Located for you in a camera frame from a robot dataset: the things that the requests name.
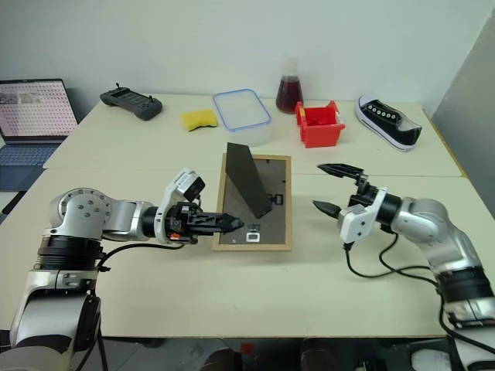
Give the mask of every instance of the laptop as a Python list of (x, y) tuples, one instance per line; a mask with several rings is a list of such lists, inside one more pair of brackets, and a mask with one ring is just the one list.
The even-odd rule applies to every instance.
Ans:
[(61, 79), (0, 81), (0, 191), (26, 191), (76, 126)]

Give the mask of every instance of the yellow sponge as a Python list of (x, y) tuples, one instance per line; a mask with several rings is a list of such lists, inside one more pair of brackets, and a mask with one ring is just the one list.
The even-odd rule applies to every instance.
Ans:
[(184, 112), (180, 116), (183, 119), (184, 127), (188, 131), (201, 127), (215, 128), (218, 126), (217, 116), (212, 110)]

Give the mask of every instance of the shoe sole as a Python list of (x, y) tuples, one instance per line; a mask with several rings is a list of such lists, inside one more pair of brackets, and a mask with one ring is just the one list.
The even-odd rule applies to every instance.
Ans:
[(380, 135), (383, 139), (385, 139), (392, 147), (396, 149), (400, 149), (401, 151), (410, 151), (415, 145), (403, 145), (402, 143), (393, 139), (389, 134), (383, 131), (378, 125), (376, 125), (372, 120), (364, 115), (361, 111), (361, 106), (359, 105), (359, 100), (354, 107), (354, 113), (356, 114), (359, 121), (361, 121), (364, 126), (370, 129), (373, 133)]

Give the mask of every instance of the wooden picture frame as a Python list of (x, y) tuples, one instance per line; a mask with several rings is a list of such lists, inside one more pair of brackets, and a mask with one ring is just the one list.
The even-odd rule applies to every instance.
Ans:
[[(213, 237), (214, 251), (290, 251), (292, 249), (292, 179), (291, 157), (280, 155), (253, 155), (254, 160), (282, 160), (285, 161), (285, 242), (284, 243), (220, 243), (220, 235)], [(225, 165), (227, 154), (222, 159), (220, 170), (220, 186), (218, 190), (217, 212), (224, 211), (224, 198), (227, 181)]]

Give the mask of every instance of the laptop screen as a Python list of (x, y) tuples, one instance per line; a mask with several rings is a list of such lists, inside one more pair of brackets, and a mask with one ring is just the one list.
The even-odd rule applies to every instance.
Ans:
[(0, 133), (6, 143), (60, 142), (77, 126), (63, 81), (0, 81)]

